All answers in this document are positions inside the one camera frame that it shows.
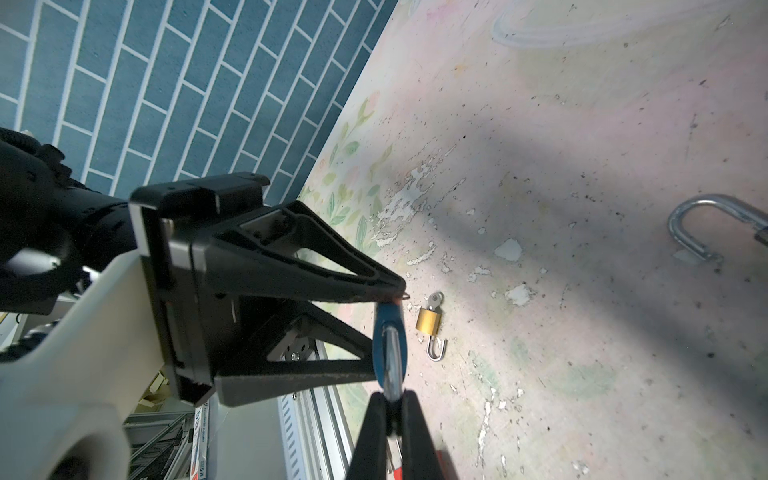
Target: metal hook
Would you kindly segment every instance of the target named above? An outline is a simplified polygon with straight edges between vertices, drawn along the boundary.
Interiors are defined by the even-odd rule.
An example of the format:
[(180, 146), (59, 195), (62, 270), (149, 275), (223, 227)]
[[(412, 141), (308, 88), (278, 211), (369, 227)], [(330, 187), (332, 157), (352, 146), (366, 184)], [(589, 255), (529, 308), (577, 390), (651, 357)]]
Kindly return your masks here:
[[(434, 339), (437, 339), (437, 343), (438, 345), (440, 345), (440, 354), (438, 356), (432, 355), (432, 341)], [(434, 335), (429, 336), (429, 343), (427, 343), (427, 356), (429, 357), (430, 360), (432, 360), (433, 362), (439, 362), (440, 360), (442, 360), (442, 357), (445, 356), (445, 342), (446, 340), (440, 340)]]
[(687, 248), (699, 259), (707, 261), (713, 258), (721, 258), (719, 254), (710, 252), (707, 249), (707, 246), (693, 238), (690, 233), (683, 228), (683, 217), (685, 214), (689, 210), (702, 205), (710, 205), (719, 208), (733, 218), (752, 225), (752, 228), (757, 232), (755, 233), (755, 240), (768, 245), (768, 230), (766, 230), (768, 229), (768, 214), (738, 198), (731, 197), (730, 195), (700, 195), (678, 205), (677, 208), (672, 210), (669, 220), (667, 221), (667, 226), (669, 227), (672, 238), (674, 238), (680, 245)]

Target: blue brick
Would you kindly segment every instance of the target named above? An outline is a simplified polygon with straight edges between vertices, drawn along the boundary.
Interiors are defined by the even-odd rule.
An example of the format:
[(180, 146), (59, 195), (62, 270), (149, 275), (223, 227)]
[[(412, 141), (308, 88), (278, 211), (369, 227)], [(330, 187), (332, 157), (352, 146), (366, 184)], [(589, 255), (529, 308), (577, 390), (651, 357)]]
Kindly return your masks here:
[(203, 116), (200, 117), (200, 128), (214, 135), (219, 134), (239, 83), (240, 77), (226, 68), (219, 69), (214, 87), (210, 90)]
[(230, 167), (237, 158), (237, 153), (240, 151), (240, 143), (242, 143), (247, 129), (248, 122), (235, 115), (230, 117), (230, 121), (227, 123), (227, 128), (225, 128), (224, 133), (221, 134), (219, 147), (216, 149), (214, 158), (210, 162), (208, 175), (229, 173)]
[(114, 174), (117, 170), (146, 67), (144, 61), (130, 53), (120, 53), (91, 159), (91, 168), (106, 174)]
[(253, 157), (250, 157), (249, 155), (240, 154), (240, 156), (237, 158), (237, 163), (235, 163), (235, 168), (232, 170), (233, 172), (252, 172), (253, 168), (256, 166), (256, 159)]
[(293, 84), (293, 79), (299, 73), (301, 62), (304, 61), (304, 55), (306, 55), (306, 51), (309, 49), (310, 41), (299, 32), (291, 35), (283, 58), (280, 60), (280, 65), (277, 65), (275, 77), (270, 84), (271, 94), (280, 100), (286, 99), (290, 86)]
[(333, 48), (336, 47), (336, 41), (339, 40), (343, 29), (343, 25), (338, 20), (330, 15), (328, 16), (323, 29), (320, 30), (317, 41), (315, 41), (315, 45), (312, 46), (312, 53), (310, 53), (310, 57), (306, 60), (304, 70), (301, 72), (307, 80), (317, 84), (320, 75), (323, 74), (323, 69), (331, 58)]
[(53, 140), (76, 27), (77, 22), (43, 5), (22, 122), (22, 130), (43, 144)]
[(27, 53), (27, 42), (0, 30), (0, 92), (18, 98)]
[(328, 66), (326, 76), (320, 82), (315, 98), (312, 99), (310, 108), (306, 111), (307, 118), (316, 124), (320, 123), (328, 105), (333, 101), (333, 95), (336, 93), (336, 89), (339, 87), (343, 77), (344, 72), (339, 67), (336, 67), (334, 64)]
[(16, 104), (0, 98), (0, 127), (13, 129), (16, 118)]
[(93, 172), (88, 172), (88, 176), (85, 178), (85, 186), (100, 194), (109, 195), (109, 189), (112, 188), (112, 180)]
[(331, 0), (312, 0), (307, 2), (299, 17), (299, 28), (304, 30), (304, 33), (310, 37), (314, 37), (330, 2)]
[(370, 25), (375, 13), (376, 10), (373, 9), (367, 0), (360, 2), (355, 15), (346, 26), (344, 37), (341, 39), (339, 48), (333, 56), (344, 68), (349, 66), (349, 63), (355, 56), (355, 52), (362, 41), (362, 37), (366, 34), (368, 25)]
[(280, 200), (283, 199), (283, 194), (286, 192), (289, 183), (290, 177), (288, 175), (277, 172), (275, 179), (272, 180), (272, 184), (270, 185), (270, 191), (268, 191), (266, 197), (264, 197), (264, 203), (270, 206), (279, 204)]
[(282, 168), (283, 171), (286, 171), (289, 174), (292, 174), (294, 171), (296, 171), (299, 166), (299, 162), (306, 153), (307, 147), (310, 145), (310, 141), (312, 141), (312, 136), (314, 134), (315, 127), (306, 123), (305, 121), (301, 122), (301, 126), (296, 132), (295, 138), (290, 143), (288, 153), (283, 159), (283, 163), (280, 165), (280, 168)]
[(203, 3), (203, 0), (175, 0), (168, 14), (168, 24), (192, 38), (200, 12), (203, 10)]
[(161, 184), (173, 181), (202, 101), (203, 96), (196, 91), (188, 87), (181, 88), (176, 108), (170, 116), (168, 129), (165, 131), (163, 143), (157, 153), (149, 183)]
[(304, 163), (301, 164), (299, 171), (296, 173), (296, 176), (293, 178), (293, 185), (291, 185), (290, 189), (288, 190), (288, 194), (286, 195), (286, 202), (292, 202), (296, 198), (299, 198), (301, 189), (304, 187), (304, 184), (306, 183), (306, 179), (309, 178), (310, 172), (312, 171), (312, 167), (314, 166), (315, 166), (314, 158), (309, 156), (304, 157)]
[(320, 125), (320, 128), (317, 131), (317, 136), (315, 137), (315, 141), (312, 142), (312, 147), (310, 148), (310, 155), (313, 157), (317, 157), (320, 155), (320, 151), (323, 149), (323, 146), (326, 144), (326, 140), (328, 140), (328, 135), (331, 135), (331, 130), (333, 130), (333, 125), (336, 124), (336, 119), (339, 118), (339, 114), (341, 113), (341, 108), (338, 108), (335, 105), (331, 105), (331, 109), (328, 110), (328, 115), (326, 116), (326, 120), (323, 122), (322, 125)]
[(261, 155), (261, 151), (272, 132), (272, 126), (277, 121), (277, 116), (280, 115), (280, 109), (279, 103), (272, 98), (264, 97), (264, 102), (261, 104), (256, 120), (253, 121), (253, 128), (250, 129), (243, 150), (257, 157)]
[(384, 0), (384, 5), (379, 9), (379, 14), (376, 16), (376, 20), (373, 21), (371, 29), (366, 37), (366, 45), (372, 50), (376, 46), (376, 42), (379, 41), (379, 37), (386, 27), (386, 23), (389, 22), (389, 16), (392, 14), (392, 10), (397, 6), (397, 0)]
[(336, 14), (341, 17), (343, 21), (349, 20), (349, 14), (352, 13), (352, 9), (355, 8), (355, 0), (335, 0), (333, 7), (331, 7)]
[(0, 8), (0, 23), (23, 35), (29, 35), (34, 10), (34, 2), (3, 2)]
[(227, 47), (227, 53), (224, 55), (226, 63), (239, 71), (245, 70), (248, 57), (256, 44), (261, 25), (264, 23), (269, 10), (270, 7), (264, 3), (264, 0), (245, 0), (243, 10), (240, 11), (240, 18), (237, 19), (235, 31), (232, 33), (230, 44)]
[(336, 95), (336, 101), (341, 105), (346, 103), (346, 99), (349, 98), (349, 94), (352, 93), (352, 89), (355, 87), (357, 79), (360, 78), (360, 72), (362, 72), (362, 68), (366, 66), (366, 62), (370, 56), (370, 53), (368, 53), (366, 49), (361, 48), (357, 57), (355, 57), (355, 61), (352, 62), (352, 66), (349, 67), (349, 70), (346, 72), (344, 83), (342, 83), (339, 88), (339, 93)]
[(235, 11), (237, 10), (237, 4), (239, 2), (237, 0), (211, 0), (210, 3), (218, 8), (221, 13), (232, 19), (235, 16)]
[(136, 0), (131, 9), (131, 18), (128, 20), (123, 43), (145, 57), (152, 55), (154, 37), (160, 26), (164, 9), (165, 2)]
[(147, 105), (141, 105), (134, 134), (128, 146), (142, 154), (152, 155), (164, 121), (165, 115)]
[(275, 128), (276, 134), (290, 141), (293, 131), (296, 130), (296, 126), (304, 115), (304, 109), (310, 102), (312, 92), (312, 87), (304, 80), (300, 79), (296, 83), (296, 87), (293, 89), (293, 93), (290, 95), (290, 99), (283, 110), (283, 115), (280, 117), (280, 122)]
[(80, 15), (80, 10), (83, 8), (83, 0), (55, 0), (55, 4), (75, 15)]
[(235, 109), (241, 114), (252, 117), (259, 105), (261, 92), (266, 88), (266, 82), (270, 79), (270, 74), (275, 66), (275, 59), (262, 48), (256, 52), (253, 63), (250, 65), (248, 75), (243, 82), (243, 88), (240, 90), (240, 96), (235, 102)]
[(301, 2), (298, 0), (275, 0), (274, 9), (269, 23), (266, 24), (264, 36), (261, 38), (262, 45), (266, 46), (276, 54), (280, 53), (286, 37), (290, 33), (293, 20), (299, 12)]
[(170, 30), (163, 33), (160, 49), (154, 61), (152, 75), (149, 77), (147, 92), (144, 98), (165, 110), (170, 106), (170, 99), (174, 96), (176, 80), (184, 65), (184, 57), (187, 56), (189, 44)]
[(82, 43), (80, 43), (78, 65), (104, 78), (107, 77), (124, 13), (125, 2), (122, 0), (91, 2), (88, 22), (85, 22)]
[(114, 189), (117, 198), (128, 199), (137, 188), (144, 185), (144, 176), (149, 169), (149, 160), (128, 152), (125, 154), (123, 170), (118, 178), (118, 185)]
[(286, 150), (287, 145), (287, 143), (279, 138), (272, 137), (270, 143), (266, 146), (264, 155), (261, 157), (256, 173), (267, 175), (269, 178), (272, 178), (275, 170), (277, 170), (277, 165), (280, 164), (280, 158), (283, 157), (283, 152)]
[(80, 180), (90, 146), (91, 135), (82, 134), (70, 127), (61, 127), (56, 148), (64, 153), (65, 158), (62, 163), (72, 169), (72, 178), (75, 180)]
[(224, 40), (230, 29), (230, 24), (226, 23), (219, 15), (208, 12), (203, 22), (203, 29), (197, 38), (190, 66), (187, 69), (185, 80), (203, 90), (208, 88), (210, 76), (214, 72), (216, 62), (219, 60)]
[(210, 152), (213, 151), (215, 143), (216, 141), (213, 138), (199, 131), (195, 132), (192, 144), (187, 152), (187, 158), (184, 160), (184, 171), (202, 177), (203, 170), (205, 170), (205, 165), (208, 163)]
[(78, 127), (93, 130), (103, 90), (104, 84), (99, 80), (76, 71), (72, 77), (72, 88), (64, 119)]

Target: worn surface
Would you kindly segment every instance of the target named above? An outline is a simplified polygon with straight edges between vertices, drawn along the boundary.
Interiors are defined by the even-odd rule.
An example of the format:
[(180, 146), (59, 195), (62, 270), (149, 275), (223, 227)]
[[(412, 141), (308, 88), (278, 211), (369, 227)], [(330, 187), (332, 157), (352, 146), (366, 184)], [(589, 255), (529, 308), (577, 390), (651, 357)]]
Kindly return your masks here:
[[(691, 265), (666, 228), (768, 210), (768, 6), (571, 3), (400, 2), (301, 199), (407, 279), (459, 478), (768, 478), (768, 250), (694, 211), (725, 261)], [(354, 435), (376, 387), (340, 389)]]

